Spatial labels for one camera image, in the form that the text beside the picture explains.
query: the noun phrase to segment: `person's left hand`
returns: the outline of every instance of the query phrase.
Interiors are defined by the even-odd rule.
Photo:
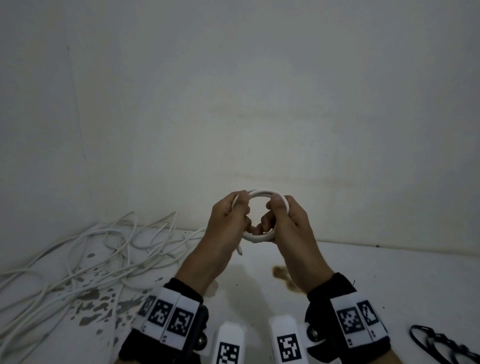
[[[227,267],[243,232],[253,232],[252,221],[246,216],[250,212],[249,200],[247,191],[236,191],[213,206],[204,237],[185,259],[175,278],[205,295],[210,283]]]

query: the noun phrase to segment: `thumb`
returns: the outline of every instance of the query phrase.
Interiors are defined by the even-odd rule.
[[[235,206],[233,207],[232,213],[241,215],[243,220],[243,216],[245,216],[249,212],[248,211],[249,201],[250,201],[250,195],[248,194],[248,192],[245,190],[240,191],[237,197]]]
[[[283,203],[282,197],[279,194],[273,194],[270,198],[270,208],[275,215],[277,222],[289,219],[287,209]]]

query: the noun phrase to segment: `person's right thumb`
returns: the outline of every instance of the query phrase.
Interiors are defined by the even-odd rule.
[[[270,208],[272,209],[277,222],[289,218],[287,214],[287,208],[285,207],[282,197],[279,194],[273,194],[270,198]]]

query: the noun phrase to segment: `hand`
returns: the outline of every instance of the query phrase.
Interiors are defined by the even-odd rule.
[[[175,278],[205,295],[210,283],[227,267],[243,232],[253,232],[252,221],[246,217],[250,212],[249,200],[247,191],[232,192],[213,206],[204,237],[185,259]]]
[[[292,196],[285,196],[289,213],[281,199],[274,194],[266,207],[270,210],[253,229],[260,235],[275,227],[275,243],[282,254],[293,282],[305,293],[325,283],[333,271],[325,262],[313,236],[305,210]]]

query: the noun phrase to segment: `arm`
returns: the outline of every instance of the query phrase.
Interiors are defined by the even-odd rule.
[[[239,197],[232,210],[233,200],[237,195]],[[246,217],[250,212],[249,200],[247,191],[232,192],[213,206],[204,237],[185,259],[175,278],[165,285],[166,288],[196,301],[203,301],[202,297],[208,286],[227,267],[243,232],[253,232],[252,222]],[[166,351],[158,352],[159,358],[166,355]],[[115,362],[127,363],[138,362],[125,362],[120,359]],[[200,359],[193,355],[187,363],[200,363]]]
[[[274,242],[285,260],[292,280],[307,293],[311,303],[315,303],[320,295],[312,291],[330,281],[334,272],[320,253],[307,213],[293,197],[286,196],[286,199],[290,207],[289,213],[287,214],[280,196],[274,195],[266,205],[270,211],[262,217],[262,222],[254,228],[253,233],[259,235],[275,226]],[[401,361],[389,350],[371,364],[401,364]]]

